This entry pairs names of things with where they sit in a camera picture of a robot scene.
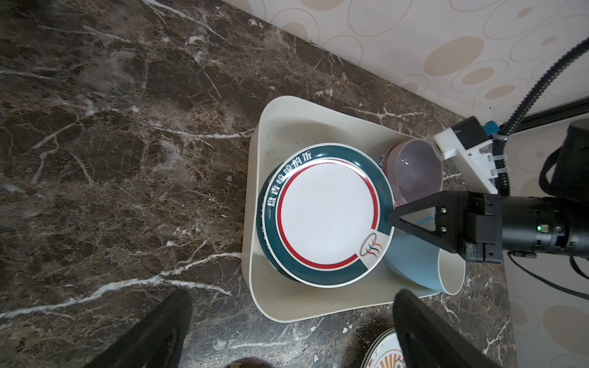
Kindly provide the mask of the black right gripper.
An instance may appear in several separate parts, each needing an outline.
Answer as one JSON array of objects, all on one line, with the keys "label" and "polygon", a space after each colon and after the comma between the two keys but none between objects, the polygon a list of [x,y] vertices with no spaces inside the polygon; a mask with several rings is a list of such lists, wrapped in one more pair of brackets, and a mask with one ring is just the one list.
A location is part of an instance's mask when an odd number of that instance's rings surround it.
[{"label": "black right gripper", "polygon": [[588,258],[588,204],[572,199],[442,191],[389,211],[386,220],[468,262],[500,264],[504,251]]}]

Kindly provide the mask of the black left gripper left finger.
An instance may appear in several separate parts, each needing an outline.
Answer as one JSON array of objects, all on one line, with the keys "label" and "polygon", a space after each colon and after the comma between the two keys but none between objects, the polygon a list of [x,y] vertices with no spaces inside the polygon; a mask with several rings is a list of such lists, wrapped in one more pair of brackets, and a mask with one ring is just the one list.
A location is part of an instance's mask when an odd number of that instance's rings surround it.
[{"label": "black left gripper left finger", "polygon": [[193,315],[190,293],[177,289],[88,367],[177,367]]}]

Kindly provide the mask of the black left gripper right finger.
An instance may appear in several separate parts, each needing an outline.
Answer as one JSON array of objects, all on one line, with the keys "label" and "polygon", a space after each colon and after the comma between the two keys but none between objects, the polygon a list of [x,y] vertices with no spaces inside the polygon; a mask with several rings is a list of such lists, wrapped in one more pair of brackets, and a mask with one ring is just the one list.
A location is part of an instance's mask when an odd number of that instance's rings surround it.
[{"label": "black left gripper right finger", "polygon": [[497,367],[408,289],[393,304],[397,338],[408,367]]}]

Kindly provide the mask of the purple bowl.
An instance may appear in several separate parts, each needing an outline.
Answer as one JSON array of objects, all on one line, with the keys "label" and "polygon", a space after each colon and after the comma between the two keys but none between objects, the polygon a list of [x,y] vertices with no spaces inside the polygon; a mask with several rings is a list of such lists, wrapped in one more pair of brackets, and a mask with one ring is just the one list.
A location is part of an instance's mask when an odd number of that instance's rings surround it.
[{"label": "purple bowl", "polygon": [[390,184],[396,206],[443,190],[442,162],[424,140],[406,140],[391,147],[377,165]]}]

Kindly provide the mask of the light blue mug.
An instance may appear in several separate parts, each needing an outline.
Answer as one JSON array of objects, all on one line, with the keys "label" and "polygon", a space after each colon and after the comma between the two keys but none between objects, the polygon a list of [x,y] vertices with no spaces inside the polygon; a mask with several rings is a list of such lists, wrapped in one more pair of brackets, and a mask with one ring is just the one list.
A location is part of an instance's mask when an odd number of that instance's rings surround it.
[{"label": "light blue mug", "polygon": [[456,295],[463,287],[466,262],[417,236],[396,228],[384,262],[398,276],[433,291]]}]

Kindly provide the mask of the green red rimmed plate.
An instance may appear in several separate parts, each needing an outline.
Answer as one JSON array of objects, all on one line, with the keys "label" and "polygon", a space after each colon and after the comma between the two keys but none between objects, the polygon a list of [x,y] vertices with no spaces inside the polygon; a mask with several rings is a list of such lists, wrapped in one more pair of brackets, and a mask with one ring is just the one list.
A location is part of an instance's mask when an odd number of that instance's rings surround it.
[{"label": "green red rimmed plate", "polygon": [[340,288],[368,275],[394,235],[381,168],[344,144],[299,150],[269,176],[262,225],[273,259],[296,282]]}]

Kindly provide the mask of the green rimmed white plate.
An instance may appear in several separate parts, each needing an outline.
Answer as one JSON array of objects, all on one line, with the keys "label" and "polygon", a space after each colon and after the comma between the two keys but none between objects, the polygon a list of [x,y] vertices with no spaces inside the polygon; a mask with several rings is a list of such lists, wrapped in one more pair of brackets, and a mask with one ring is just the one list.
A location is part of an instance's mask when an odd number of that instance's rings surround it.
[{"label": "green rimmed white plate", "polygon": [[270,178],[267,178],[266,181],[264,182],[264,184],[259,192],[259,196],[258,196],[258,200],[257,200],[258,214],[256,216],[256,231],[257,231],[257,236],[259,239],[259,244],[260,244],[260,247],[261,247],[267,261],[271,264],[271,266],[274,268],[274,270],[276,270],[278,273],[280,273],[282,276],[286,277],[287,279],[289,279],[291,281],[295,281],[295,279],[293,279],[288,273],[286,273],[278,265],[278,263],[273,259],[271,252],[268,248],[268,245],[266,243],[266,240],[265,240],[265,236],[264,236],[264,232],[263,232],[263,225],[262,225],[262,217],[263,217],[263,208],[262,207],[264,204],[265,193],[268,188],[269,181],[270,181]]}]

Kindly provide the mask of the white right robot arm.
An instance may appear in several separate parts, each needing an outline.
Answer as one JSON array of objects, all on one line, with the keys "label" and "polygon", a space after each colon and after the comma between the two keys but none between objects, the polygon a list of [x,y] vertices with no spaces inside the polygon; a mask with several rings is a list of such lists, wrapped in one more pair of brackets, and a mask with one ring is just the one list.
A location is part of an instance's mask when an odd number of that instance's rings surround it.
[{"label": "white right robot arm", "polygon": [[506,142],[548,86],[588,51],[584,40],[540,78],[492,143],[496,194],[442,191],[387,214],[389,224],[468,262],[501,263],[502,254],[588,256],[588,121],[569,125],[545,161],[538,183],[545,198],[509,195]]}]

